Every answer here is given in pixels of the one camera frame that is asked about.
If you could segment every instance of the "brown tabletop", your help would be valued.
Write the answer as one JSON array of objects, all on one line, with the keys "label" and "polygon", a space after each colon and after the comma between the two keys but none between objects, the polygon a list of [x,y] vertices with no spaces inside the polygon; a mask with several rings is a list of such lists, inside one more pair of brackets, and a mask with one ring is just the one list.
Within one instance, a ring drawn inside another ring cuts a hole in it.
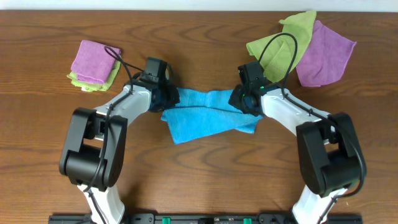
[{"label": "brown tabletop", "polygon": [[[227,90],[237,66],[252,62],[246,43],[282,30],[295,12],[0,12],[0,223],[46,223],[53,213],[88,213],[88,204],[58,163],[70,118],[116,96],[70,84],[81,40],[119,47],[143,67],[146,58],[171,63],[178,86]],[[368,165],[362,192],[339,200],[332,213],[361,213],[365,223],[398,222],[398,14],[319,12],[317,19],[357,41],[342,80],[321,88],[288,89],[320,109],[348,113]],[[118,180],[130,212],[252,213],[288,210],[299,199],[295,136],[264,118],[255,134],[227,131],[174,145],[160,113],[128,128]]]}]

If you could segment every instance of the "black metal base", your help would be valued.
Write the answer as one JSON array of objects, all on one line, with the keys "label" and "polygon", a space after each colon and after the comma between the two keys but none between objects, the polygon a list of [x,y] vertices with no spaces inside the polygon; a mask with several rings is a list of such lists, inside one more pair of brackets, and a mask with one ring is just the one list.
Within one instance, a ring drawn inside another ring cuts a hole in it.
[{"label": "black metal base", "polygon": [[[89,224],[88,215],[52,215],[49,224]],[[288,213],[255,215],[127,215],[121,224],[296,224]],[[360,215],[329,216],[327,224],[363,224]]]}]

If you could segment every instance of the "pink folded cloth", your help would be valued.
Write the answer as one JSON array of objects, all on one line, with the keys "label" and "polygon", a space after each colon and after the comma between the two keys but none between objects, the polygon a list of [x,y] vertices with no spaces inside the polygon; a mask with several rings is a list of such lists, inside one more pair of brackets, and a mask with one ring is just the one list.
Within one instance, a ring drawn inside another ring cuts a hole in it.
[{"label": "pink folded cloth", "polygon": [[[103,44],[82,40],[75,61],[70,70],[77,74],[77,80],[91,84],[105,84],[115,59],[109,56]],[[120,55],[121,51],[112,48]]]},{"label": "pink folded cloth", "polygon": [[355,44],[315,21],[310,45],[296,66],[301,85],[322,86],[338,81]]}]

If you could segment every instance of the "green cloth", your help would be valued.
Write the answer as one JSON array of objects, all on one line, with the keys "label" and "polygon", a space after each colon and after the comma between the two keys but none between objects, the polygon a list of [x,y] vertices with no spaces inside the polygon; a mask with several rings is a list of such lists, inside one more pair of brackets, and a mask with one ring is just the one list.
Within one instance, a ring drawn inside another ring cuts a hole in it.
[{"label": "green cloth", "polygon": [[[310,44],[313,23],[315,22],[316,16],[316,11],[308,11],[289,16],[285,20],[282,19],[279,21],[279,23],[284,25],[282,32],[292,34],[297,39],[297,55],[292,70],[303,57],[304,52]],[[275,35],[277,34],[247,43],[246,47],[248,48],[249,54],[254,55],[258,59],[264,47]],[[294,48],[293,39],[286,35],[279,36],[272,41],[260,62],[264,68],[264,76],[268,80],[279,82],[284,78],[286,70],[292,61]]]},{"label": "green cloth", "polygon": [[106,80],[105,84],[90,84],[90,83],[85,83],[85,82],[80,82],[77,80],[77,74],[75,72],[70,72],[69,75],[67,75],[68,78],[72,80],[72,84],[77,87],[82,87],[84,88],[85,91],[91,92],[91,91],[106,91],[108,90],[116,75],[118,74],[119,68],[120,68],[120,61],[115,61],[113,68],[111,70],[111,73],[109,74],[108,79]]}]

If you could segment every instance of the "blue towel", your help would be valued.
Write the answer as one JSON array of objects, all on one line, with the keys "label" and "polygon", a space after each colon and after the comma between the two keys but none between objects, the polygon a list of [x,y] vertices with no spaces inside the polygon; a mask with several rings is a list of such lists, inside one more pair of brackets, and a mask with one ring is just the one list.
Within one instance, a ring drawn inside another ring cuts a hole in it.
[{"label": "blue towel", "polygon": [[167,121],[175,144],[236,129],[253,134],[262,116],[243,114],[228,104],[232,90],[202,93],[178,88],[180,103],[165,110],[162,121]]}]

